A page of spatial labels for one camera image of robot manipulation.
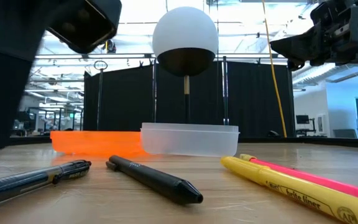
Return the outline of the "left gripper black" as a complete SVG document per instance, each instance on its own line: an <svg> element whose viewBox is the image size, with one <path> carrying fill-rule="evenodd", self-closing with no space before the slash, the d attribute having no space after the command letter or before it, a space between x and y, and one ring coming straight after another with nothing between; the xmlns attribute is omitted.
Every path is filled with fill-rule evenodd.
<svg viewBox="0 0 358 224"><path fill-rule="evenodd" d="M0 149L24 93L45 30L79 9L83 0L0 0Z"/></svg>

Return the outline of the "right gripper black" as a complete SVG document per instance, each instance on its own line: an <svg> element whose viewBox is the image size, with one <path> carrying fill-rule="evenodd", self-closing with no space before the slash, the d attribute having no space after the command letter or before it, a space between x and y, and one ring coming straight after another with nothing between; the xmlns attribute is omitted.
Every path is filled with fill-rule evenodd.
<svg viewBox="0 0 358 224"><path fill-rule="evenodd" d="M305 33L270 43L272 50L289 59L289 71L303 68L305 61L358 63L358 0L325 0L310 17L314 26Z"/></svg>

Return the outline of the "black Pilot gel pen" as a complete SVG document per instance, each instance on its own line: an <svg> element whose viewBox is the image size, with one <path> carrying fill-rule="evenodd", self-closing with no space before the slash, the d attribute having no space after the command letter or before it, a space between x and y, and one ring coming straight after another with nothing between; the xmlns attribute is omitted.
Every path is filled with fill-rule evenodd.
<svg viewBox="0 0 358 224"><path fill-rule="evenodd" d="M1 177L0 202L45 187L46 185L56 185L62 180L84 177L90 167L90 161L76 160L58 166Z"/></svg>

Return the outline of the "pink highlighter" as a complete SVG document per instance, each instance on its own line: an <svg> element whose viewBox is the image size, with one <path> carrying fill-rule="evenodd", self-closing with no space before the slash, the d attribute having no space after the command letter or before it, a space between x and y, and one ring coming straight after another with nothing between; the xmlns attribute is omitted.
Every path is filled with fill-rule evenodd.
<svg viewBox="0 0 358 224"><path fill-rule="evenodd" d="M248 154L240 154L239 156L240 159L245 160L245 161L249 161L249 162L253 162L255 164L259 164L262 166L267 166L269 168L271 168L272 170L275 170L277 172L281 172L290 176L294 176L303 180L307 180L309 182L315 183L315 184L319 184L322 185L324 187L333 189L333 190L337 190L340 191L342 193L345 194L349 194L355 197L358 197L358 187L354 186L354 185L350 185L350 184L345 184L342 182L338 182L332 179L328 179L325 177L321 177L321 176L317 176L317 175L313 175L307 172L303 172L300 170L295 170L295 169L290 169L288 167L284 167L284 166L280 166L277 164L273 164L267 161L261 161L259 159L257 159L254 156L248 155Z"/></svg>

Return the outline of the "yellow Bic highlighter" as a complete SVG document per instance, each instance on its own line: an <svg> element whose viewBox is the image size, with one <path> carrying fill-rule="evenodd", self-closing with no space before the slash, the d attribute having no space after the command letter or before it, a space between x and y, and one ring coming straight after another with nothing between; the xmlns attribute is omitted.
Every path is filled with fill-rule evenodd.
<svg viewBox="0 0 358 224"><path fill-rule="evenodd" d="M222 157L221 164L243 178L286 195L346 224L358 224L358 197L232 156Z"/></svg>

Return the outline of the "matte black marker pen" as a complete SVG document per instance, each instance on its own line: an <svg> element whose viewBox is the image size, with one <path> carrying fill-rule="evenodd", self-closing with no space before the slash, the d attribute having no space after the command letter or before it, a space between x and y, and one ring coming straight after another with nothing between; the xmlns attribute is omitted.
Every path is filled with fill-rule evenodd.
<svg viewBox="0 0 358 224"><path fill-rule="evenodd" d="M119 171L132 177L141 184L148 186L165 198L181 204L196 204L203 202L203 195L189 181L127 160L119 156L111 156L106 166L113 171Z"/></svg>

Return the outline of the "orange supply box lid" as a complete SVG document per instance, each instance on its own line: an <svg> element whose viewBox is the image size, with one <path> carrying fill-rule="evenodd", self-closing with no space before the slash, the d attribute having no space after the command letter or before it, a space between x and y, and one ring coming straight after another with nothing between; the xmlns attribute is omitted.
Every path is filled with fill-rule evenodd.
<svg viewBox="0 0 358 224"><path fill-rule="evenodd" d="M140 132L133 131L52 131L57 152L90 156L148 157Z"/></svg>

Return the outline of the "clear plastic supply box base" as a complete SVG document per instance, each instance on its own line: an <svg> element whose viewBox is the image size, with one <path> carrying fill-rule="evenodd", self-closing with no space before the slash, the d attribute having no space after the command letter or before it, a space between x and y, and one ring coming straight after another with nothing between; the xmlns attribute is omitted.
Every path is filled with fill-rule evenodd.
<svg viewBox="0 0 358 224"><path fill-rule="evenodd" d="M223 157L237 152L239 128L211 124L142 123L142 147L149 154Z"/></svg>

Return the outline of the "black curtain partition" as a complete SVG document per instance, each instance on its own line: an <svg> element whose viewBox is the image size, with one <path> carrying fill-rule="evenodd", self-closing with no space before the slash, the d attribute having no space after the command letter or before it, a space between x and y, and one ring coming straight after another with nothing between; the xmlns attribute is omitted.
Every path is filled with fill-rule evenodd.
<svg viewBox="0 0 358 224"><path fill-rule="evenodd" d="M83 128L95 131L99 74L85 76ZM264 138L269 131L295 135L293 93L283 65L227 63L229 124L238 126L240 138ZM223 69L212 63L190 79L190 122L224 123ZM100 130L139 131L152 122L152 66L104 72ZM157 66L158 123L185 122L182 77Z"/></svg>

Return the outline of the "silver metal pole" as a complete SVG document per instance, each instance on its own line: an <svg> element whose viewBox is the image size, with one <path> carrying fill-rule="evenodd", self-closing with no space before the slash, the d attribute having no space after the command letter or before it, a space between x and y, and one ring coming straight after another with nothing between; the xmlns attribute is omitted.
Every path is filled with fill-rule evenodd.
<svg viewBox="0 0 358 224"><path fill-rule="evenodd" d="M223 103L224 103L224 125L229 124L228 116L228 90L227 90L227 58L223 56L222 62L223 69Z"/></svg>
<svg viewBox="0 0 358 224"><path fill-rule="evenodd" d="M152 60L152 122L157 120L157 60Z"/></svg>

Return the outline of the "black lamp with white globe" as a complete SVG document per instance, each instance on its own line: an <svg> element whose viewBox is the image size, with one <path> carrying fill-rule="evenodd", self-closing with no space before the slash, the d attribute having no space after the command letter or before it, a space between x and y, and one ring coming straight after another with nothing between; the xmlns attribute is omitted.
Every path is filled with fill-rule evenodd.
<svg viewBox="0 0 358 224"><path fill-rule="evenodd" d="M194 7L168 11L155 26L152 48L159 65L184 80L185 122L190 122L190 78L205 71L219 49L213 20Z"/></svg>

